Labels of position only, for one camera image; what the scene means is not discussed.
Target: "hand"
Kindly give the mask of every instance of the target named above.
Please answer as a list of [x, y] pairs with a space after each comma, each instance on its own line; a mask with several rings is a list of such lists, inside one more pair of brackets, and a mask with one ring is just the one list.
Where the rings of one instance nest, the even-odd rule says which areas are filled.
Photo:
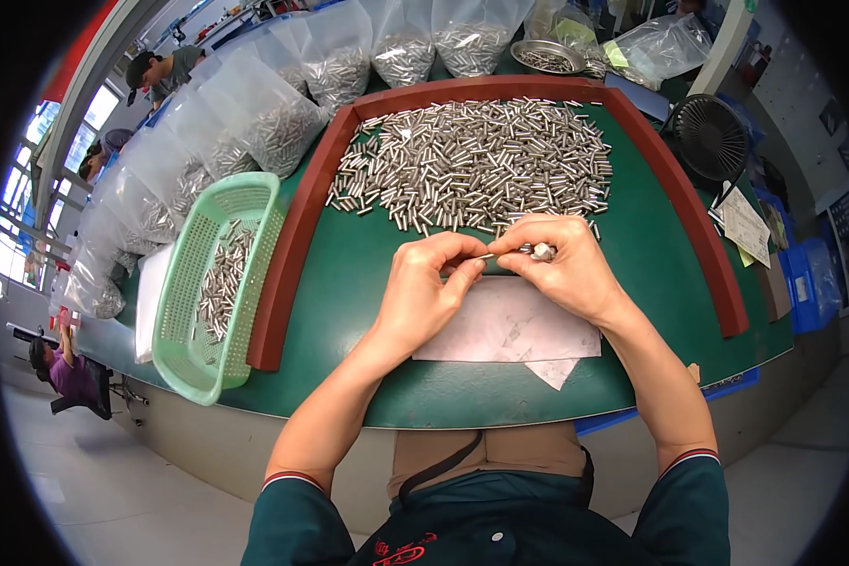
[[[516, 251], [523, 243], [539, 242], [557, 248], [552, 263]], [[525, 277], [555, 303], [602, 329], [629, 303], [580, 216], [526, 215], [488, 249], [498, 255], [498, 266]]]
[[[399, 246], [371, 334], [391, 353], [403, 359], [412, 355], [459, 310], [485, 267], [484, 260], [472, 258], [485, 254], [487, 246], [481, 240], [455, 232]], [[446, 283], [441, 272], [449, 274]]]

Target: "red sleeve trim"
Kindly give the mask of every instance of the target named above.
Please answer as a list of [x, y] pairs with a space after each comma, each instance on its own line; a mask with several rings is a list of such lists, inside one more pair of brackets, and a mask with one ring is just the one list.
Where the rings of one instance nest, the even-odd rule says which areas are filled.
[[682, 454], [679, 455], [678, 458], [673, 460], [673, 463], [670, 464], [667, 467], [667, 469], [664, 470], [664, 472], [662, 474], [660, 474], [660, 477], [658, 477], [657, 479], [659, 480], [661, 477], [664, 477], [667, 472], [669, 472], [674, 467], [676, 467], [676, 465], [679, 464], [680, 462], [684, 462], [684, 461], [690, 460], [692, 458], [713, 458], [714, 460], [717, 461], [717, 464], [720, 463], [720, 458], [717, 456], [717, 453], [715, 451], [713, 451], [711, 448], [693, 448], [693, 449], [691, 449], [687, 452], [683, 452]]
[[276, 474], [271, 474], [267, 477], [267, 479], [264, 480], [264, 485], [261, 486], [260, 491], [264, 491], [271, 483], [290, 478], [311, 483], [312, 485], [317, 487], [317, 489], [320, 489], [320, 491], [324, 491], [323, 489], [321, 489], [321, 486], [317, 484], [313, 477], [308, 474], [303, 474], [302, 472], [277, 472]]

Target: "cardboard box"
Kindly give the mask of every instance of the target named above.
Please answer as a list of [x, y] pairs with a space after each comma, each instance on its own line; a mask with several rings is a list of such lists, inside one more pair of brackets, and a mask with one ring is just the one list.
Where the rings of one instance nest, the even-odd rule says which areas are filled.
[[786, 278], [783, 276], [780, 258], [776, 253], [771, 254], [770, 269], [759, 262], [755, 262], [752, 269], [758, 272], [761, 292], [767, 304], [768, 320], [771, 323], [779, 321], [792, 310], [790, 291], [786, 288]]

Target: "green workbench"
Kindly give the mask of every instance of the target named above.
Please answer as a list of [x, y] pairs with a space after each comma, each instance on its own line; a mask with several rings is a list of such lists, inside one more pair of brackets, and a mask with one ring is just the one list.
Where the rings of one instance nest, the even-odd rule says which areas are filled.
[[[519, 74], [507, 56], [498, 74]], [[432, 80], [449, 78], [435, 68]], [[369, 91], [385, 85], [372, 73]], [[724, 240], [736, 272], [750, 327], [724, 339], [711, 294], [682, 225], [657, 178], [603, 107], [585, 112], [613, 146], [615, 175], [609, 212], [597, 216], [601, 248], [622, 287], [686, 365], [701, 366], [702, 385], [728, 379], [792, 348], [790, 317], [768, 323], [758, 278], [742, 267], [736, 246]], [[296, 191], [312, 148], [282, 184], [283, 198]], [[747, 179], [739, 188], [758, 201]], [[705, 205], [711, 197], [700, 193]], [[485, 242], [491, 237], [468, 231]], [[277, 372], [253, 370], [248, 382], [227, 390], [219, 403], [262, 414], [289, 416], [336, 368], [373, 323], [396, 248], [416, 239], [377, 208], [357, 217], [326, 208], [302, 271]], [[489, 268], [489, 274], [499, 271]], [[137, 276], [122, 285], [125, 310], [111, 321], [87, 320], [79, 333], [81, 353], [136, 379], [166, 388], [151, 364], [136, 365], [133, 343]], [[520, 425], [591, 416], [634, 407], [634, 392], [606, 341], [601, 357], [584, 358], [555, 391], [523, 364], [408, 360], [384, 379], [365, 425], [388, 428], [470, 428]]]

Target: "window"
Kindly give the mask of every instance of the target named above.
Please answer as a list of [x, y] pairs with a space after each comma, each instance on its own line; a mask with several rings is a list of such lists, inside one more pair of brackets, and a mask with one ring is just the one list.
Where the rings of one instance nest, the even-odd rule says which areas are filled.
[[[85, 114], [85, 119], [79, 124], [79, 130], [69, 147], [65, 166], [73, 171], [79, 169], [79, 163], [85, 157], [88, 147], [94, 143], [94, 140], [98, 137], [98, 132], [103, 128], [104, 123], [114, 108], [117, 107], [119, 101], [120, 97], [112, 88], [107, 85], [101, 85], [98, 88], [98, 92], [95, 93]], [[25, 130], [25, 140], [35, 145], [41, 143], [58, 114], [59, 104], [57, 102], [46, 100], [35, 107], [32, 119]], [[0, 208], [5, 215], [26, 223], [30, 221], [32, 213], [30, 207], [32, 181], [29, 166], [31, 156], [31, 148], [27, 147], [26, 144], [20, 144], [16, 159], [12, 163], [7, 176], [6, 186], [3, 188], [2, 202], [0, 203]], [[68, 195], [69, 188], [72, 185], [68, 180], [62, 179], [58, 187], [56, 185], [55, 187], [60, 194]], [[25, 219], [26, 212], [29, 214], [28, 220]], [[50, 210], [46, 226], [48, 235], [57, 236], [57, 224], [62, 212], [63, 201], [57, 200], [53, 209]], [[6, 232], [0, 231], [0, 275], [40, 291], [44, 283], [44, 269], [40, 268], [36, 273], [25, 273], [26, 249], [17, 241], [19, 228], [2, 216], [0, 216], [0, 227], [6, 230]], [[0, 296], [2, 296], [2, 289], [3, 284], [0, 280]]]

